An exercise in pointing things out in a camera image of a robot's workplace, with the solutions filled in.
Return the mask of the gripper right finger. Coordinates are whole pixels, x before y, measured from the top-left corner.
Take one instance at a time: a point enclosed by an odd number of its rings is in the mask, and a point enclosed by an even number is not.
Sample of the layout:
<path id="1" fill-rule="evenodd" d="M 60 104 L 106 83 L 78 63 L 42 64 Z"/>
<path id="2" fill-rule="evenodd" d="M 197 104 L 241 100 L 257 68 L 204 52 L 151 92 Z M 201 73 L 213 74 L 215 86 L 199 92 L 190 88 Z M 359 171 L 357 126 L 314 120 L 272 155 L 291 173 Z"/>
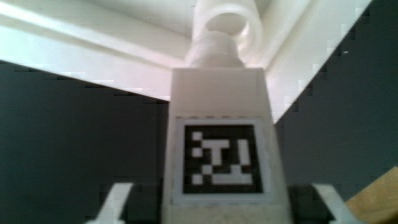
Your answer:
<path id="1" fill-rule="evenodd" d="M 362 224 L 362 221 L 357 219 L 352 213 L 334 186 L 330 184 L 314 183 L 312 187 L 334 216 L 328 224 Z"/>

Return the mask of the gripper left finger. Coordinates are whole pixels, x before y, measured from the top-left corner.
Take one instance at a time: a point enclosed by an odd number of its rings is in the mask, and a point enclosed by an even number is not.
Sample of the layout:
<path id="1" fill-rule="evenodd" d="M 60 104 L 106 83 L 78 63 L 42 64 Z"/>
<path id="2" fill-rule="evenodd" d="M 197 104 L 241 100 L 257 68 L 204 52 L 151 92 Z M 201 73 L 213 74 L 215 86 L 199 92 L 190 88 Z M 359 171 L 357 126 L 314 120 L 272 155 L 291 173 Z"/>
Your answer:
<path id="1" fill-rule="evenodd" d="M 133 183 L 115 183 L 112 185 L 97 216 L 85 222 L 85 224 L 124 224 L 121 214 L 131 188 Z"/>

